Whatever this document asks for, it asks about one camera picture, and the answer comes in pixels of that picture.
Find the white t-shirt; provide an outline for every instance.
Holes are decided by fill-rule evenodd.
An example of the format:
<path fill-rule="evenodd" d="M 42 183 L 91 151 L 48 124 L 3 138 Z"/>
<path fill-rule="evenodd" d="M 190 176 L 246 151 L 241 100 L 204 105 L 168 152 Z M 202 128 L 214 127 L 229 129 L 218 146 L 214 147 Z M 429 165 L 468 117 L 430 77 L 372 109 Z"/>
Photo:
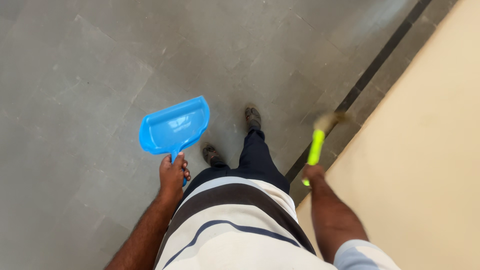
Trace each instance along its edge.
<path fill-rule="evenodd" d="M 399 268 L 362 240 L 344 243 L 333 265 L 320 260 L 285 192 L 259 180 L 221 177 L 202 184 L 183 201 L 164 236 L 155 269 Z"/>

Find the shirt sleeve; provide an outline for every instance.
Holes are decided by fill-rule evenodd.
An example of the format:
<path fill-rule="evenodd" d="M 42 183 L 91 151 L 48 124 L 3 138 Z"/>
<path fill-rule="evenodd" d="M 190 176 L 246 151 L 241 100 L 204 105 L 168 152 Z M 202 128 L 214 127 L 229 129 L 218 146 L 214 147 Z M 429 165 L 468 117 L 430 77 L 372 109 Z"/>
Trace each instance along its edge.
<path fill-rule="evenodd" d="M 376 245 L 363 240 L 346 241 L 335 254 L 338 270 L 400 270 Z"/>

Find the shoe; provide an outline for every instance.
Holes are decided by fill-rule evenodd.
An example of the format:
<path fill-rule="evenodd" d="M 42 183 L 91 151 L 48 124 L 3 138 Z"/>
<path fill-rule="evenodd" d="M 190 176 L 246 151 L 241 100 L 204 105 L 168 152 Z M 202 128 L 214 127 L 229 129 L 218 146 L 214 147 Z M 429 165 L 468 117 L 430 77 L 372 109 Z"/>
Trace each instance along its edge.
<path fill-rule="evenodd" d="M 215 148 L 209 143 L 204 143 L 202 147 L 202 155 L 204 156 L 204 160 L 208 163 L 208 165 L 210 165 L 210 167 L 213 167 L 213 164 L 215 162 L 223 161 L 216 152 Z"/>
<path fill-rule="evenodd" d="M 257 106 L 248 104 L 245 108 L 245 117 L 247 118 L 247 128 L 249 130 L 252 126 L 257 126 L 258 129 L 262 128 L 262 118 L 260 117 Z"/>

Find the gray tile floor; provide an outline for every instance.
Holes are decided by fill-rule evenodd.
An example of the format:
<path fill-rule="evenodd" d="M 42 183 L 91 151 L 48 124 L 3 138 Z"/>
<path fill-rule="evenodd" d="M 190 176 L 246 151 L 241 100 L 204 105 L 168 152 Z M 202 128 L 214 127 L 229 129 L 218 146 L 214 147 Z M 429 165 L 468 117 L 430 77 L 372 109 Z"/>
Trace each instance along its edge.
<path fill-rule="evenodd" d="M 0 269 L 101 269 L 159 188 L 141 119 L 178 102 L 232 167 L 255 102 L 286 173 L 415 3 L 1 1 Z"/>

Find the blue dustpan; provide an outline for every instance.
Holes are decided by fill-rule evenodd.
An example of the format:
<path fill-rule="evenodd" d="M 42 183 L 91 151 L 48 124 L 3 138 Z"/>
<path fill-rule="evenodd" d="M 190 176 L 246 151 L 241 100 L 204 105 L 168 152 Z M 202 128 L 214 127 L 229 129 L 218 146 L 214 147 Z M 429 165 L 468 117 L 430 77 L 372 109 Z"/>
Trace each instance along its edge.
<path fill-rule="evenodd" d="M 203 96 L 146 115 L 140 126 L 140 146 L 154 155 L 171 153 L 173 162 L 180 151 L 200 139 L 209 119 Z"/>

